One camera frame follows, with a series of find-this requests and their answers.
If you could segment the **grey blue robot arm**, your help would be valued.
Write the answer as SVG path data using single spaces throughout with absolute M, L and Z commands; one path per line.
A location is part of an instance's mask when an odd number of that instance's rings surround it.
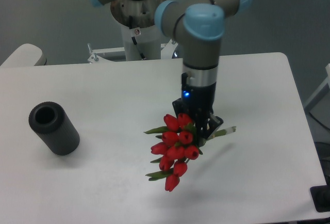
M 127 60 L 158 59 L 165 35 L 184 50 L 181 97 L 176 113 L 195 122 L 199 139 L 207 139 L 223 121 L 213 113 L 221 39 L 225 19 L 249 8 L 252 0 L 90 0 L 110 5 L 120 25 Z

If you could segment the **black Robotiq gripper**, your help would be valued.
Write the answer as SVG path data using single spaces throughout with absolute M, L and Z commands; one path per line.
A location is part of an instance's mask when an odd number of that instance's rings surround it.
M 181 97 L 172 102 L 176 117 L 186 114 L 198 123 L 198 136 L 208 139 L 223 124 L 223 119 L 215 116 L 212 105 L 214 103 L 216 84 L 205 87 L 181 86 Z

